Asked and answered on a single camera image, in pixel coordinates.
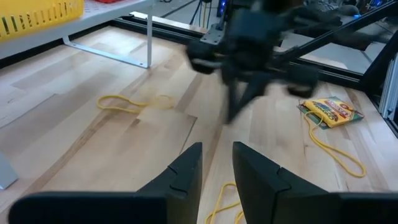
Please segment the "yellow basket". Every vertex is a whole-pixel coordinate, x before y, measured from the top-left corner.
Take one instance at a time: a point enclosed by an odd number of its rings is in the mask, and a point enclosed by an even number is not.
[[[0,0],[0,42],[79,18],[83,8],[84,0]]]

